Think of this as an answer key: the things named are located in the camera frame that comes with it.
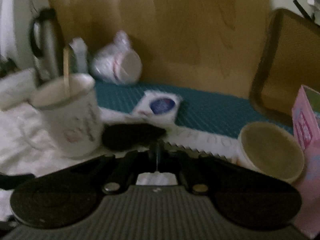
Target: ribbed panel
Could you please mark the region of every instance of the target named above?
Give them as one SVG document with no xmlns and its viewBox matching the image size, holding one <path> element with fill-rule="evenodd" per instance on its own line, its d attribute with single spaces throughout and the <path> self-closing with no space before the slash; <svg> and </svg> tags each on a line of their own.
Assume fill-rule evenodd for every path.
<svg viewBox="0 0 320 240">
<path fill-rule="evenodd" d="M 20 226 L 4 240 L 302 240 L 293 227 L 258 232 L 224 219 L 206 197 L 182 186 L 131 186 L 106 196 L 98 210 L 70 227 L 41 230 Z"/>
</svg>

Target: teal mat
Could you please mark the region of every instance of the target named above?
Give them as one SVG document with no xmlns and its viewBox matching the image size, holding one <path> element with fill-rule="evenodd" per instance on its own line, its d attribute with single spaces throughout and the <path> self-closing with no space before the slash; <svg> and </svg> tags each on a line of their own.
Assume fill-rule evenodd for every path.
<svg viewBox="0 0 320 240">
<path fill-rule="evenodd" d="M 247 99 L 188 88 L 140 83 L 132 87 L 96 82 L 98 105 L 130 113 L 145 90 L 159 90 L 182 96 L 176 125 L 237 138 L 249 122 L 268 121 L 256 112 Z M 292 128 L 276 123 L 293 133 Z"/>
</svg>

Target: pink package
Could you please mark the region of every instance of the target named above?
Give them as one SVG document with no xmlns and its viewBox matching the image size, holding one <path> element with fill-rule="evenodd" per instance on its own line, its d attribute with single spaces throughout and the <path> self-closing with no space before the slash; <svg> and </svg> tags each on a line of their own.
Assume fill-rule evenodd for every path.
<svg viewBox="0 0 320 240">
<path fill-rule="evenodd" d="M 320 93 L 301 86 L 292 108 L 293 133 L 305 155 L 305 168 L 294 186 L 302 207 L 294 222 L 302 233 L 314 238 L 320 232 Z"/>
</svg>

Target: wooden headboard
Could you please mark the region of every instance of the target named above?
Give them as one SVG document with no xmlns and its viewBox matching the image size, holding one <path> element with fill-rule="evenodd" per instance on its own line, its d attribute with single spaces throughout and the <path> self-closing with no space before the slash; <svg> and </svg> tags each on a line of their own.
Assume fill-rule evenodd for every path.
<svg viewBox="0 0 320 240">
<path fill-rule="evenodd" d="M 142 81 L 247 97 L 262 53 L 269 0 L 49 0 L 65 40 L 91 52 L 125 30 Z"/>
</svg>

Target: blue oval logo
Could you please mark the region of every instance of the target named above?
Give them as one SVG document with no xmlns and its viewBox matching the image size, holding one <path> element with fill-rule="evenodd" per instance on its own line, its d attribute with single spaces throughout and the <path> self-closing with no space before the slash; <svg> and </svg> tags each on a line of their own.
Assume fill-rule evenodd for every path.
<svg viewBox="0 0 320 240">
<path fill-rule="evenodd" d="M 171 111 L 176 103 L 170 98 L 160 98 L 150 103 L 150 108 L 154 114 L 165 114 Z"/>
</svg>

